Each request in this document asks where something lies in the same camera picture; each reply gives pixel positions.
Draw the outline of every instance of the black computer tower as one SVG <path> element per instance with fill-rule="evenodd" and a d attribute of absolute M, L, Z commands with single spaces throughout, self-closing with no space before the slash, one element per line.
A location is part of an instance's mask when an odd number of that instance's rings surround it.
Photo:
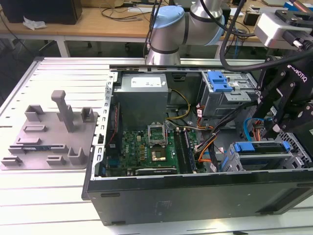
<path fill-rule="evenodd" d="M 21 23 L 24 16 L 32 21 L 76 24 L 82 14 L 80 0 L 0 0 L 11 23 Z"/>

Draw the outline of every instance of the blue plastic latch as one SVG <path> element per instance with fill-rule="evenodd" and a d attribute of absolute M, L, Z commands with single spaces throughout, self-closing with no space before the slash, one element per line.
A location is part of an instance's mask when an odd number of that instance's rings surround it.
<path fill-rule="evenodd" d="M 231 92 L 233 89 L 228 85 L 227 78 L 220 71 L 207 72 L 207 78 L 215 92 Z"/>
<path fill-rule="evenodd" d="M 225 166 L 225 164 L 227 163 L 227 161 L 228 161 L 228 157 L 226 156 L 222 165 L 221 165 L 221 171 L 222 171 L 223 167 Z"/>
<path fill-rule="evenodd" d="M 234 148 L 235 148 L 236 152 L 240 152 L 241 151 L 240 145 L 238 143 L 234 144 Z"/>
<path fill-rule="evenodd" d="M 285 147 L 286 151 L 289 152 L 290 151 L 290 144 L 287 141 L 283 141 L 283 146 Z"/>
<path fill-rule="evenodd" d="M 234 148 L 236 152 L 255 151 L 251 142 L 236 142 Z"/>
<path fill-rule="evenodd" d="M 181 6 L 160 7 L 153 28 L 165 28 L 179 21 L 185 14 Z"/>

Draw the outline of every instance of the black cable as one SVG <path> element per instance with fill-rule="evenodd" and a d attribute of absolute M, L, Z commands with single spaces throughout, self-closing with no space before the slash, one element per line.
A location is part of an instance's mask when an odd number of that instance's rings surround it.
<path fill-rule="evenodd" d="M 157 14 L 158 14 L 158 11 L 159 11 L 159 9 L 160 9 L 160 7 L 161 7 L 161 3 L 162 3 L 162 0 L 160 0 L 159 4 L 158 4 L 158 6 L 157 6 L 156 14 L 153 15 L 153 18 L 155 18 L 155 19 L 154 19 L 153 23 L 151 24 L 150 36 L 149 36 L 149 40 L 148 40 L 149 43 L 151 43 L 152 30 L 153 30 L 153 27 L 155 26 L 155 23 L 156 23 L 156 20 L 157 20 Z"/>
<path fill-rule="evenodd" d="M 231 112 L 229 112 L 227 115 L 225 115 L 223 118 L 221 118 L 219 120 L 219 122 L 215 125 L 215 127 L 211 130 L 209 138 L 206 139 L 205 141 L 203 141 L 202 143 L 200 143 L 198 145 L 198 148 L 201 148 L 202 146 L 206 146 L 214 137 L 215 134 L 217 134 L 220 131 L 220 128 L 224 127 L 227 123 L 229 123 L 230 121 L 232 121 L 233 119 L 236 118 L 237 114 L 242 110 L 245 109 L 247 107 L 250 106 L 254 106 L 257 105 L 257 101 L 252 101 L 252 102 L 248 102 L 248 103 L 244 103 L 240 106 L 238 106 L 236 109 L 232 110 Z"/>
<path fill-rule="evenodd" d="M 108 16 L 108 15 L 105 15 L 103 14 L 105 11 L 109 10 L 111 8 L 105 8 L 104 10 L 101 11 L 101 14 L 102 16 L 106 17 L 106 18 L 109 18 L 111 20 L 126 20 L 126 19 L 129 19 L 129 18 L 133 18 L 133 17 L 136 17 L 136 16 L 142 16 L 144 14 L 148 14 L 149 12 L 143 12 L 143 13 L 140 13 L 140 14 L 136 14 L 136 15 L 133 15 L 133 16 L 125 16 L 125 17 L 111 17 L 111 16 Z"/>
<path fill-rule="evenodd" d="M 176 116 L 179 117 L 179 108 L 175 110 L 176 112 Z M 185 126 L 189 126 L 188 123 L 184 120 L 184 118 L 180 118 L 179 120 L 181 120 Z"/>
<path fill-rule="evenodd" d="M 225 51 L 225 55 L 229 52 L 230 47 L 232 46 L 234 41 L 235 41 L 235 36 L 233 36 L 233 40 L 231 41 L 230 45 L 227 47 L 227 50 Z"/>
<path fill-rule="evenodd" d="M 2 95 L 2 92 L 0 91 L 0 97 L 1 97 L 1 99 L 3 100 L 3 101 L 5 101 L 5 99 L 4 99 L 4 97 L 3 97 L 3 95 Z"/>
<path fill-rule="evenodd" d="M 201 2 L 201 5 L 203 7 L 203 9 L 205 10 L 205 12 L 209 15 L 209 17 L 222 29 L 224 29 L 225 31 L 229 32 L 229 28 L 225 27 L 225 25 L 222 25 L 221 22 L 219 22 L 212 14 L 211 12 L 207 9 L 205 3 L 203 0 L 200 0 Z M 238 33 L 236 31 L 232 31 L 232 29 L 230 30 L 230 32 L 233 34 L 233 35 L 236 35 L 236 36 L 241 36 L 241 37 L 254 37 L 255 34 L 254 33 L 250 33 L 250 34 L 246 34 L 246 33 Z"/>
<path fill-rule="evenodd" d="M 1 13 L 3 12 L 3 10 L 0 10 L 0 18 L 4 24 L 4 26 L 6 27 L 6 29 L 19 41 L 19 43 L 22 44 L 22 46 L 29 52 L 29 54 L 31 54 L 34 58 L 36 57 L 28 48 L 27 46 L 25 46 L 25 44 L 9 29 L 9 27 L 6 25 L 5 21 L 3 20 L 3 17 L 1 15 Z"/>
<path fill-rule="evenodd" d="M 149 35 L 151 33 L 151 26 L 152 26 L 152 22 L 153 22 L 153 17 L 154 17 L 154 11 L 155 11 L 155 8 L 156 8 L 156 4 L 157 4 L 157 0 L 155 0 L 155 2 L 153 3 L 153 6 L 152 6 L 152 11 L 151 11 L 151 15 L 150 15 L 149 29 L 148 29 L 148 33 L 147 33 L 147 36 L 146 36 L 145 43 L 143 45 L 143 58 L 145 58 L 145 54 L 146 54 L 146 46 L 147 46 Z"/>
<path fill-rule="evenodd" d="M 230 34 L 234 28 L 234 25 L 236 23 L 236 20 L 239 16 L 240 10 L 242 9 L 244 3 L 245 3 L 245 0 L 241 0 L 239 3 L 239 6 L 237 7 L 236 13 L 233 17 L 233 20 L 230 24 L 230 27 L 227 31 L 227 34 L 223 40 L 223 43 L 221 46 L 221 51 L 225 51 L 227 41 L 230 37 Z M 220 60 L 221 60 L 221 63 L 222 63 L 225 70 L 234 71 L 234 72 L 243 72 L 243 71 L 256 71 L 256 70 L 274 68 L 274 67 L 277 67 L 279 65 L 288 64 L 288 63 L 291 63 L 291 62 L 294 62 L 294 61 L 297 61 L 297 60 L 300 60 L 300 59 L 303 59 L 305 57 L 309 57 L 312 55 L 313 55 L 313 50 L 309 49 L 307 51 L 297 53 L 294 56 L 286 57 L 286 58 L 283 58 L 280 60 L 268 61 L 265 63 L 259 63 L 259 64 L 255 64 L 255 65 L 246 65 L 246 66 L 231 66 L 231 65 L 229 65 L 225 59 L 224 53 L 220 53 Z"/>
<path fill-rule="evenodd" d="M 154 13 L 154 11 L 151 12 L 152 20 L 150 21 L 151 24 L 149 26 L 149 30 L 148 30 L 148 33 L 147 33 L 147 36 L 146 36 L 145 44 L 143 46 L 143 58 L 145 57 L 145 50 L 146 50 L 148 38 L 149 38 L 149 41 L 151 42 L 152 30 L 153 30 L 153 27 L 155 26 L 155 23 L 156 23 L 156 20 L 157 20 L 157 14 L 158 14 L 158 11 L 159 11 L 159 9 L 161 7 L 161 4 L 162 4 L 162 0 L 160 0 L 159 3 L 158 3 L 157 9 L 156 9 L 156 13 Z"/>

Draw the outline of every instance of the paper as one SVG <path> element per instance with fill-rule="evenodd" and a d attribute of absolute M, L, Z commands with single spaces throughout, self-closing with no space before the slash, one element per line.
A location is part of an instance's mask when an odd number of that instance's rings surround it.
<path fill-rule="evenodd" d="M 213 171 L 213 172 L 216 172 L 216 167 L 211 163 L 211 166 L 210 166 L 210 168 L 211 168 L 211 170 Z"/>
<path fill-rule="evenodd" d="M 202 110 L 198 109 L 197 114 L 198 114 L 197 116 L 201 118 L 202 117 Z"/>
<path fill-rule="evenodd" d="M 151 7 L 129 7 L 128 12 L 141 12 L 141 13 L 152 12 L 152 8 Z"/>
<path fill-rule="evenodd" d="M 31 30 L 35 30 L 36 28 L 46 28 L 45 22 L 43 22 L 43 21 L 31 21 L 25 17 L 24 17 L 23 24 L 27 28 L 30 28 Z"/>
<path fill-rule="evenodd" d="M 133 77 L 131 87 L 162 87 L 160 77 Z"/>
<path fill-rule="evenodd" d="M 231 15 L 231 16 L 234 16 L 235 13 L 236 13 L 236 11 L 237 11 L 237 8 L 236 8 L 236 7 L 231 8 L 231 9 L 230 9 L 230 15 Z"/>

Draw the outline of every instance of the wire bundle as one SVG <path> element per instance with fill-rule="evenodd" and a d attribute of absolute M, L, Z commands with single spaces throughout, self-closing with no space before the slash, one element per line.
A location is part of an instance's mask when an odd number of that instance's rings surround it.
<path fill-rule="evenodd" d="M 158 5 L 157 5 L 157 0 L 155 0 L 155 2 L 153 4 L 151 16 L 150 16 L 149 30 L 148 30 L 148 33 L 146 36 L 145 44 L 143 46 L 143 58 L 145 58 L 145 55 L 146 55 L 147 43 L 148 42 L 151 43 L 152 30 L 153 30 L 153 27 L 155 26 L 155 23 L 157 20 L 157 14 L 158 14 L 158 11 L 161 7 L 161 4 L 162 4 L 162 0 L 159 1 Z"/>
<path fill-rule="evenodd" d="M 132 15 L 132 16 L 125 16 L 125 17 L 112 17 L 112 14 L 113 14 L 114 12 L 116 12 L 116 13 L 123 13 L 123 12 L 125 12 L 125 11 L 128 11 L 129 9 L 127 8 L 127 9 L 124 10 L 124 11 L 117 11 L 116 8 L 121 8 L 122 6 L 118 6 L 118 7 L 115 7 L 115 8 L 114 8 L 114 7 L 112 7 L 112 6 L 109 5 L 110 7 L 106 7 L 106 8 L 104 8 L 104 9 L 102 10 L 101 5 L 100 5 L 99 9 L 100 9 L 100 12 L 101 12 L 102 16 L 104 16 L 104 17 L 106 17 L 106 18 L 109 18 L 109 19 L 111 19 L 111 20 L 123 21 L 123 22 L 141 21 L 142 19 L 141 19 L 141 18 L 138 18 L 137 16 L 143 16 L 147 21 L 149 21 L 149 20 L 145 17 L 145 14 L 148 14 L 149 12 L 142 12 L 142 10 L 141 10 L 139 7 L 131 7 L 131 8 L 130 8 L 130 9 L 134 9 L 134 8 L 139 9 L 139 11 L 141 11 L 141 13 L 139 13 L 139 14 Z M 106 15 L 106 14 L 105 14 L 105 12 L 106 12 L 107 10 L 112 10 L 112 12 L 111 12 L 110 15 Z"/>
<path fill-rule="evenodd" d="M 216 165 L 215 167 L 217 167 L 217 161 L 215 159 L 215 153 L 214 153 L 214 140 L 216 140 L 217 134 L 220 132 L 222 127 L 224 127 L 227 123 L 235 119 L 237 114 L 239 114 L 239 112 L 242 109 L 245 109 L 247 107 L 254 106 L 254 105 L 257 105 L 257 101 L 244 103 L 220 119 L 217 125 L 211 130 L 209 138 L 197 146 L 196 152 L 201 152 L 199 159 L 198 159 L 199 162 L 203 161 L 202 157 L 204 155 L 204 152 L 208 149 L 210 153 L 210 157 L 212 160 L 216 162 L 214 165 Z"/>

